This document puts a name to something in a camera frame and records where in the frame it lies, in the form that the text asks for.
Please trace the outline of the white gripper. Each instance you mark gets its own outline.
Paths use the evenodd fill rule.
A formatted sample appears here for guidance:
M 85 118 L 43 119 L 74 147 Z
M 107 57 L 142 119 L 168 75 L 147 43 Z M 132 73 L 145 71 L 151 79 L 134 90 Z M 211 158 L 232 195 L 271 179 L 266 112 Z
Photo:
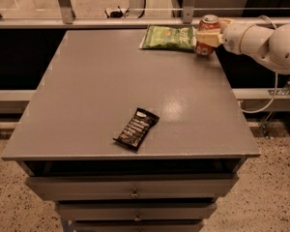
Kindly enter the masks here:
M 219 31 L 197 31 L 196 39 L 205 45 L 223 47 L 234 54 L 246 54 L 244 37 L 251 28 L 249 24 L 234 23 L 235 19 L 222 17 L 219 19 L 221 25 L 228 25 L 221 34 Z

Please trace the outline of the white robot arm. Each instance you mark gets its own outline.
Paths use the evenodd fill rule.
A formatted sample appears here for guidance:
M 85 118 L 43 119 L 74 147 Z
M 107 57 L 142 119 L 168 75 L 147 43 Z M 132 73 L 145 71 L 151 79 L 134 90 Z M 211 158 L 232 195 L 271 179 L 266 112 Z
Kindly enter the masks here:
M 199 43 L 223 47 L 236 55 L 246 55 L 278 74 L 290 74 L 290 23 L 276 29 L 256 24 L 221 21 L 218 29 L 197 31 Z

